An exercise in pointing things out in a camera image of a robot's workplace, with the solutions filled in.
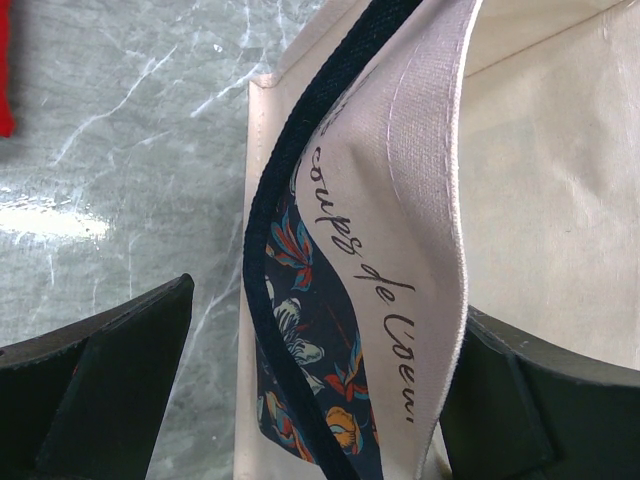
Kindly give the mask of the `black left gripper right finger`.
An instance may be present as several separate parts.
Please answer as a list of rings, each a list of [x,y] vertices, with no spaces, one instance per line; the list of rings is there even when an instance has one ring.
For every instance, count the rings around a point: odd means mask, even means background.
[[[456,479],[636,479],[639,373],[475,308],[440,418]]]

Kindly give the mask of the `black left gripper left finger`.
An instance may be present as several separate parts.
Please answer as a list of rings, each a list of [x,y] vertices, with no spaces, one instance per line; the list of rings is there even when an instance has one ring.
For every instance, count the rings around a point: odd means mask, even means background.
[[[192,317],[184,274],[1,349],[4,479],[143,479]]]

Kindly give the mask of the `beige canvas tote bag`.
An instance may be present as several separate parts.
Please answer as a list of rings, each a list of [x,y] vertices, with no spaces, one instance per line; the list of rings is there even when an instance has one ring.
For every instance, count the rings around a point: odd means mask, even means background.
[[[249,85],[233,475],[456,479],[485,314],[639,373],[639,5],[327,1]]]

